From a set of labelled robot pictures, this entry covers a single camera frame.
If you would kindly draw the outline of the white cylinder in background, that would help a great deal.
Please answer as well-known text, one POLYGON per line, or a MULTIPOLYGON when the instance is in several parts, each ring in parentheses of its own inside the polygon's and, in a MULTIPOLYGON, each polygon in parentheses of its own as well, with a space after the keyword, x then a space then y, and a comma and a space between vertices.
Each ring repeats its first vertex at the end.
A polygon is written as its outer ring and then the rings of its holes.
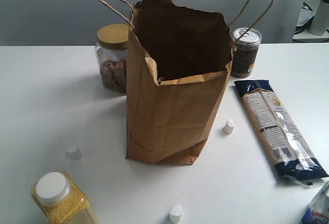
POLYGON ((328 29, 328 1, 321 0, 313 18, 309 32, 314 35, 323 35, 328 29))

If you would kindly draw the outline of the blue spaghetti pasta packet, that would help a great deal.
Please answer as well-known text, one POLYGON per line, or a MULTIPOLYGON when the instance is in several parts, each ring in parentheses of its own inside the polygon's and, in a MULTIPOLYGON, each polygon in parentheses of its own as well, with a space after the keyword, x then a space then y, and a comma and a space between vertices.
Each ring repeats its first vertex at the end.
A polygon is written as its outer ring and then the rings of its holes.
POLYGON ((268 80, 235 81, 250 121, 279 178, 298 183, 327 178, 268 80))

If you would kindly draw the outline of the nut jar with gold lid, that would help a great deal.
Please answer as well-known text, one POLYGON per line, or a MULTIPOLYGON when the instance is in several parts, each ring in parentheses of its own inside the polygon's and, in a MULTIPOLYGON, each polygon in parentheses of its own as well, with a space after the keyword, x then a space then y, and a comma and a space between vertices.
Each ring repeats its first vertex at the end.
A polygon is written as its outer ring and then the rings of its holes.
POLYGON ((98 30, 94 46, 103 86, 121 94, 126 93, 128 37, 128 25, 110 24, 98 30))

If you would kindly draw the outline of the yellow grain jar white lid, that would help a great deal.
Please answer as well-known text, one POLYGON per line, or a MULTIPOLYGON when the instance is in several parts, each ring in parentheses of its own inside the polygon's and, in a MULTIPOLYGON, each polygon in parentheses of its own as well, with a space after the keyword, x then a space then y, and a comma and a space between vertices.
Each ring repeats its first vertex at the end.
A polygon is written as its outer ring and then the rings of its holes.
POLYGON ((46 173, 30 194, 49 223, 98 223, 86 195, 65 171, 46 173))

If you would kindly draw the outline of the dark can with pull tab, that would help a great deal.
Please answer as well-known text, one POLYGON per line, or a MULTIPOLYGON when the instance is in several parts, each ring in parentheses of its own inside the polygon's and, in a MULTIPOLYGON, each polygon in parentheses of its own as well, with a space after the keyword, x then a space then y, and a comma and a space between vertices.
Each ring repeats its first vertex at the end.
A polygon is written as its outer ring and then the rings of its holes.
POLYGON ((236 51, 233 54, 231 75, 235 78, 247 78, 253 70, 262 35, 256 29, 241 27, 233 31, 232 39, 236 51))

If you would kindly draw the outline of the brown paper bag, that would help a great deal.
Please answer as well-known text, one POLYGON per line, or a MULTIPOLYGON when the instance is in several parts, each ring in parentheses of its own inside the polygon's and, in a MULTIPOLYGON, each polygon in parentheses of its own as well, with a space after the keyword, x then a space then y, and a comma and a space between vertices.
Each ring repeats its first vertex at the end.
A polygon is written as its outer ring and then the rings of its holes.
POLYGON ((242 36, 219 12, 171 0, 129 7, 126 158, 191 165, 208 140, 242 36))

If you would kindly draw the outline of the white cap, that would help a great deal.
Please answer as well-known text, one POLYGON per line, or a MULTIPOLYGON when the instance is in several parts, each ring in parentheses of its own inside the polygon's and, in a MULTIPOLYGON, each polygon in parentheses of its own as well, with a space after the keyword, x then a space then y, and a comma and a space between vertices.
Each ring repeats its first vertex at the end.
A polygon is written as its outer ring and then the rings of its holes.
POLYGON ((66 151, 66 157, 71 160, 79 160, 81 151, 77 146, 70 146, 66 151))
POLYGON ((181 221, 183 214, 183 208, 179 204, 175 204, 171 207, 169 211, 169 220, 172 223, 179 223, 181 221))
POLYGON ((234 121, 232 119, 228 119, 225 123, 225 126, 223 127, 223 131, 229 135, 234 131, 234 127, 234 121))

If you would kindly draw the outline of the white cap bottom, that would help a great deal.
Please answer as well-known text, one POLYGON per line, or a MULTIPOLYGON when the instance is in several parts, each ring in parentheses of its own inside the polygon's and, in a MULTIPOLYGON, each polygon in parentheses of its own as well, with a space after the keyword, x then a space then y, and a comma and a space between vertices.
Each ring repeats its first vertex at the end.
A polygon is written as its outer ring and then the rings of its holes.
POLYGON ((183 214, 183 208, 179 204, 175 204, 171 207, 169 211, 169 220, 172 223, 179 223, 181 221, 183 214))

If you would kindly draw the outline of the blue white plastic packet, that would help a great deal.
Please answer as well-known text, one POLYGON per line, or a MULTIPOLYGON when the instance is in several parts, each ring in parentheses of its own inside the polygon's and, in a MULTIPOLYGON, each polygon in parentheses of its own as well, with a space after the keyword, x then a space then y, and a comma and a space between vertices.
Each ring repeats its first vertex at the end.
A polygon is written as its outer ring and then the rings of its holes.
POLYGON ((301 223, 319 223, 328 224, 329 220, 329 184, 328 181, 323 185, 319 192, 309 203, 301 223))

